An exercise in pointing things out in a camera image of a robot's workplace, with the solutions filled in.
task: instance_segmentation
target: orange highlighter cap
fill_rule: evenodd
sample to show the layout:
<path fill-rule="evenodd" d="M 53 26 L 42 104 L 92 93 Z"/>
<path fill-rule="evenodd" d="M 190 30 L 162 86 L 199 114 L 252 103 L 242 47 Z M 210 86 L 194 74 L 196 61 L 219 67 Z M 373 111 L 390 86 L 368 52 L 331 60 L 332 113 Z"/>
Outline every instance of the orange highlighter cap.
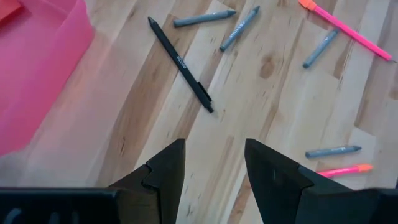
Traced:
<path fill-rule="evenodd" d="M 358 167 L 360 172 L 368 172 L 370 170 L 373 170 L 373 166 L 370 164 L 360 164 L 356 165 L 356 167 Z"/>
<path fill-rule="evenodd" d="M 307 8 L 311 11 L 314 10 L 315 7 L 317 6 L 317 4 L 315 4 L 315 2 L 312 0 L 298 0 L 298 1 L 303 7 Z"/>

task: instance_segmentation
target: pen tip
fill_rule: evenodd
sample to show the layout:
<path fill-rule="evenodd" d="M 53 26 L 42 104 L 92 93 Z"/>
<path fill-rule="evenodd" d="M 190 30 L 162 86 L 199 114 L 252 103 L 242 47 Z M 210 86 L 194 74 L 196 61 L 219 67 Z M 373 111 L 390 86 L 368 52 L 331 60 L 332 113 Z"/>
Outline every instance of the pen tip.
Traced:
<path fill-rule="evenodd" d="M 154 22 L 156 22 L 153 18 L 151 18 L 151 16 L 148 16 L 148 21 L 150 24 L 153 24 Z"/>
<path fill-rule="evenodd" d="M 236 14 L 236 11 L 235 11 L 235 10 L 227 10 L 226 12 L 227 12 L 227 15 L 228 15 L 228 16 L 232 16 L 232 15 L 235 15 L 235 14 Z"/>
<path fill-rule="evenodd" d="M 253 10 L 254 10 L 255 12 L 259 12 L 259 9 L 260 9 L 260 6 L 257 6 L 257 7 L 255 7 Z"/>

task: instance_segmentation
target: black plastic object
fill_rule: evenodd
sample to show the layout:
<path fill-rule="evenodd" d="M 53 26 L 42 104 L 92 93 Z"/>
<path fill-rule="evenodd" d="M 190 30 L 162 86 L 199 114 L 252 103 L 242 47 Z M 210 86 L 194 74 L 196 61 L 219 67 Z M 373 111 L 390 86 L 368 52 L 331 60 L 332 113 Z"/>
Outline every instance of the black plastic object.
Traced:
<path fill-rule="evenodd" d="M 398 223 L 398 190 L 351 190 L 253 139 L 244 156 L 264 223 Z"/>
<path fill-rule="evenodd" d="M 185 172 L 178 139 L 103 189 L 0 189 L 0 222 L 175 223 Z"/>

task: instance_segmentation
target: gray crayon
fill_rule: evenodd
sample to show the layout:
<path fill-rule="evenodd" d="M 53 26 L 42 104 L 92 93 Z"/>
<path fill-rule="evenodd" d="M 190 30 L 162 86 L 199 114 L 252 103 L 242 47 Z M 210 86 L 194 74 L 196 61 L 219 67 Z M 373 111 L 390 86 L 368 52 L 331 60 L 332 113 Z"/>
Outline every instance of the gray crayon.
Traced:
<path fill-rule="evenodd" d="M 323 39 L 322 43 L 312 52 L 310 56 L 304 61 L 303 67 L 309 68 L 314 61 L 319 57 L 319 55 L 328 47 L 330 42 L 337 36 L 339 33 L 339 28 L 334 28 L 326 37 Z"/>
<path fill-rule="evenodd" d="M 191 25 L 191 24 L 197 24 L 200 22 L 215 21 L 218 19 L 229 18 L 232 15 L 235 15 L 235 13 L 236 13 L 236 11 L 234 11 L 234 10 L 226 10 L 223 12 L 214 12 L 211 14 L 193 16 L 193 17 L 188 17 L 188 18 L 184 18 L 184 19 L 176 19 L 173 21 L 173 23 L 174 23 L 174 27 L 181 27 L 181 26 L 187 26 L 187 25 Z"/>
<path fill-rule="evenodd" d="M 223 44 L 221 44 L 220 50 L 224 52 L 231 44 L 234 42 L 234 40 L 237 38 L 239 34 L 243 32 L 243 30 L 251 23 L 251 21 L 254 19 L 254 17 L 257 15 L 259 12 L 260 6 L 255 7 L 249 15 L 235 28 L 235 30 L 232 32 L 231 35 L 224 41 Z"/>
<path fill-rule="evenodd" d="M 346 153 L 350 153 L 350 152 L 356 152 L 361 149 L 362 149 L 362 147 L 360 147 L 360 146 L 342 146 L 342 147 L 337 147 L 334 149 L 319 149 L 316 151 L 306 152 L 305 157 L 307 159 L 312 159 L 312 158 L 323 157 L 323 156 L 331 156 L 331 155 L 337 155 L 337 154 L 346 154 Z"/>

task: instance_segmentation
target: wooden floor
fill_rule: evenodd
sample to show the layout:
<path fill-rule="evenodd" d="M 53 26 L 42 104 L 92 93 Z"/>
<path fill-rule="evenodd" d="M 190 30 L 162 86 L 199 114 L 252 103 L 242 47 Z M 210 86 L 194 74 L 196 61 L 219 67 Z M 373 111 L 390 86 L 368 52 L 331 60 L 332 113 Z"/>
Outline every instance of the wooden floor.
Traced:
<path fill-rule="evenodd" d="M 177 138 L 187 139 L 177 223 L 260 223 L 246 175 L 255 138 L 312 170 L 372 163 L 335 178 L 354 189 L 398 176 L 398 72 L 340 34 L 309 70 L 305 57 L 332 29 L 298 0 L 86 0 L 95 39 L 31 143 L 0 159 L 6 186 L 107 186 Z M 398 1 L 316 0 L 398 56 Z M 225 53 L 248 12 L 260 13 Z M 227 20 L 172 21 L 235 9 Z M 151 31 L 164 29 L 213 98 L 209 114 Z M 358 144 L 359 154 L 309 161 L 304 152 Z"/>

